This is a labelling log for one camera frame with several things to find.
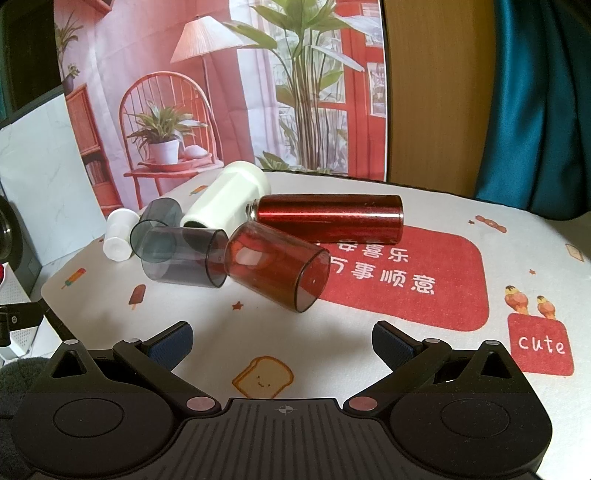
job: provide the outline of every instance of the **gray translucent cup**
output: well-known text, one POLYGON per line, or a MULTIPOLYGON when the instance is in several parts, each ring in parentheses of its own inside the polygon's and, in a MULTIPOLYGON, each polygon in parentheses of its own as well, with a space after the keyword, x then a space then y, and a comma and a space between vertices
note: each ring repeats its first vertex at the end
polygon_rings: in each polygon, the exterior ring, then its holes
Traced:
POLYGON ((153 200, 146 207, 139 222, 129 234, 129 244, 138 257, 143 258, 144 237, 154 227, 179 226, 183 211, 178 202, 171 198, 153 200))
POLYGON ((155 226, 142 240, 142 268, 150 280, 219 288, 226 281, 223 230, 155 226))

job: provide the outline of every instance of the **gray fabric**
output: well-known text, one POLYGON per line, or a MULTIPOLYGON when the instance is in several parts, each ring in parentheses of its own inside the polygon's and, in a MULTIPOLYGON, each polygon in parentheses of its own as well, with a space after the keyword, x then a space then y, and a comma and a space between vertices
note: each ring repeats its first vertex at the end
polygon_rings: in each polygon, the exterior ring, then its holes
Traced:
POLYGON ((31 474, 14 447, 10 424, 47 362, 46 358, 27 358, 0 368, 0 480, 22 480, 31 474))
POLYGON ((10 434, 12 420, 0 420, 0 476, 7 480, 22 480, 31 475, 31 470, 22 461, 10 434))

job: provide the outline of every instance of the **white bottle cap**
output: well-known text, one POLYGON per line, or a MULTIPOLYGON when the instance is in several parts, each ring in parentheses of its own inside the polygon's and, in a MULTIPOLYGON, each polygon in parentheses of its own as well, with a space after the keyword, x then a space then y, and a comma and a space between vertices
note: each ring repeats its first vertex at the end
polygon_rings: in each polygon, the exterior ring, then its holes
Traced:
POLYGON ((129 244, 131 229, 139 222, 139 215, 133 210, 120 208, 111 212, 107 218, 103 252, 106 257, 122 262, 131 257, 133 250, 129 244))
POLYGON ((267 176, 255 164, 230 163, 192 205, 181 226, 217 228, 231 236, 247 221, 246 206, 270 193, 267 176))

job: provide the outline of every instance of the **floor lamp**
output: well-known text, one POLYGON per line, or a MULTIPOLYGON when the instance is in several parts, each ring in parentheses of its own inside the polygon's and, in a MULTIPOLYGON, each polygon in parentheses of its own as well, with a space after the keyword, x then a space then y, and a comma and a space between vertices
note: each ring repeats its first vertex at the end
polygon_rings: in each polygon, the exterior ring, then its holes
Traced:
MULTIPOLYGON (((192 59, 193 57, 203 58, 203 76, 205 78, 205 91, 207 101, 213 111, 213 99, 209 89, 209 77, 207 76, 207 59, 205 55, 224 48, 243 47, 245 43, 232 30, 222 25, 215 18, 196 17, 184 26, 181 38, 174 49, 173 57, 170 63, 192 59)), ((220 139, 217 123, 214 118, 213 130, 217 137, 219 157, 223 160, 222 140, 220 139)))

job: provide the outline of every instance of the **can neck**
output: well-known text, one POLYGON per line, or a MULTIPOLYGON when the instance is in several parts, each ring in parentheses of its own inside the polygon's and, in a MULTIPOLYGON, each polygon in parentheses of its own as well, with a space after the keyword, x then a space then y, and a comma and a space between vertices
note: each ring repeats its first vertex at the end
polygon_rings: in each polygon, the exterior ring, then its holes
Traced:
POLYGON ((249 221, 256 222, 258 216, 258 200, 253 200, 246 204, 246 218, 249 221))

